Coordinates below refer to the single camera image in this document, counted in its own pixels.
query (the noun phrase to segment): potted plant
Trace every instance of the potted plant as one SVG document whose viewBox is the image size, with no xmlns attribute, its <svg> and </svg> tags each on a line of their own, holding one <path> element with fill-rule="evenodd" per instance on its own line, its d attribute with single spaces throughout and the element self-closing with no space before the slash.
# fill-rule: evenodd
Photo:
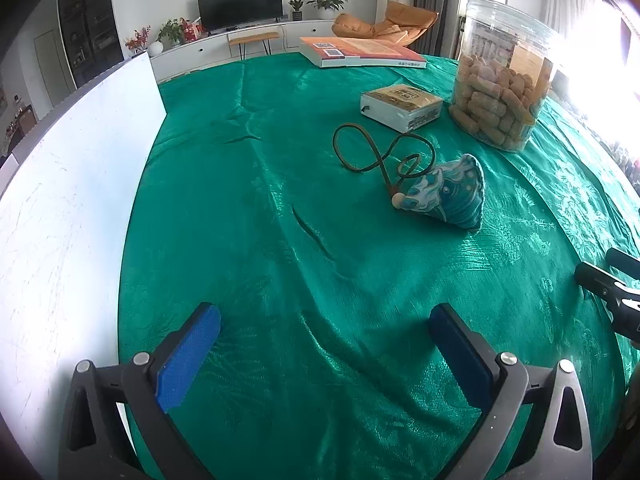
<svg viewBox="0 0 640 480">
<path fill-rule="evenodd" d="M 158 33 L 158 41 L 166 38 L 169 48 L 181 43 L 184 39 L 182 35 L 182 23 L 180 20 L 168 20 Z"/>
<path fill-rule="evenodd" d="M 291 19 L 294 22 L 302 21 L 302 6 L 305 4 L 304 0 L 289 0 L 289 5 L 293 7 L 293 12 L 291 13 Z"/>
<path fill-rule="evenodd" d="M 307 4 L 318 8 L 321 20 L 332 20 L 335 12 L 344 8 L 349 0 L 306 0 Z"/>
<path fill-rule="evenodd" d="M 148 40 L 149 33 L 151 32 L 151 26 L 147 25 L 133 32 L 133 38 L 127 38 L 124 44 L 135 55 L 144 51 L 146 40 Z"/>
<path fill-rule="evenodd" d="M 149 57 L 155 57 L 158 54 L 162 54 L 164 50 L 164 45 L 159 40 L 155 40 L 153 43 L 150 43 L 146 48 L 146 51 L 149 53 Z"/>
</svg>

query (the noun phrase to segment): blue gripper pad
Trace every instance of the blue gripper pad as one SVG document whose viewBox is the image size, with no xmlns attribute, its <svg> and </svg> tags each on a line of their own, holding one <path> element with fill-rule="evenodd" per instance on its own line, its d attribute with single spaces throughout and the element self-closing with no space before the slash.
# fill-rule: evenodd
<svg viewBox="0 0 640 480">
<path fill-rule="evenodd" d="M 179 406 L 220 334 L 220 311 L 210 305 L 182 338 L 158 373 L 156 399 L 167 413 Z"/>
<path fill-rule="evenodd" d="M 494 403 L 491 371 L 441 304 L 431 311 L 429 334 L 449 365 L 466 402 L 487 412 Z"/>
</svg>

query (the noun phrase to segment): red flowers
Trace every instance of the red flowers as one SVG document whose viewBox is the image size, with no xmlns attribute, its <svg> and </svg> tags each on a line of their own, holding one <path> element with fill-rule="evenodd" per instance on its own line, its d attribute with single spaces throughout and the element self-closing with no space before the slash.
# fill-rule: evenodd
<svg viewBox="0 0 640 480">
<path fill-rule="evenodd" d="M 129 50 L 133 50 L 134 52 L 138 52 L 144 49 L 146 45 L 146 40 L 149 38 L 149 33 L 151 32 L 151 26 L 147 25 L 146 27 L 142 27 L 140 30 L 134 31 L 134 37 L 129 38 L 125 45 Z"/>
</svg>

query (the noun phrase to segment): black cabinet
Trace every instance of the black cabinet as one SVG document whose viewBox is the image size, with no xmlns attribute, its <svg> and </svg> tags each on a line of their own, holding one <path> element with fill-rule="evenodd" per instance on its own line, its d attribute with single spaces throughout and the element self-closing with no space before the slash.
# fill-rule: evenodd
<svg viewBox="0 0 640 480">
<path fill-rule="evenodd" d="M 124 59 L 111 0 L 58 0 L 58 12 L 78 88 Z"/>
</svg>

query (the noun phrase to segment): jar lid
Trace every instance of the jar lid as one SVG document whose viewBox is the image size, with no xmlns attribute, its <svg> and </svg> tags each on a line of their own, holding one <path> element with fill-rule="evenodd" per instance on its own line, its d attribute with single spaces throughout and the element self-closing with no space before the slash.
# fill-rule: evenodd
<svg viewBox="0 0 640 480">
<path fill-rule="evenodd" d="M 491 28 L 513 34 L 548 54 L 559 46 L 560 35 L 533 16 L 493 0 L 468 0 L 466 15 Z"/>
</svg>

